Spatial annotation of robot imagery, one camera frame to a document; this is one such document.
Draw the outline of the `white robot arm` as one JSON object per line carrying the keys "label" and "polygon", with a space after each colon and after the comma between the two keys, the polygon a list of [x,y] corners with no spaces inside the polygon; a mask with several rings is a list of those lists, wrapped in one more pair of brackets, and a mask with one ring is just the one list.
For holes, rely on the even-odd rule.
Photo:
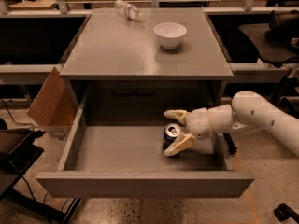
{"label": "white robot arm", "polygon": [[240,91],[229,105],[209,109],[167,110],[164,116],[184,125],[181,132],[164,151],[166,157],[192,147],[195,140],[206,140],[218,133],[266,130],[299,156],[299,119],[290,116],[253,91]]}

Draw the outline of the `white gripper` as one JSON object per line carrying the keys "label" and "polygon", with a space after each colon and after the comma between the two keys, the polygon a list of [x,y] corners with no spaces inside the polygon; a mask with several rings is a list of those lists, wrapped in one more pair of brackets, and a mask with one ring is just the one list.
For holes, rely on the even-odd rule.
{"label": "white gripper", "polygon": [[185,125],[189,133],[181,133],[164,151],[166,157],[172,157],[194,145],[194,141],[206,140],[213,135],[212,125],[206,108],[195,109],[188,114],[186,110],[166,110],[164,116]]}

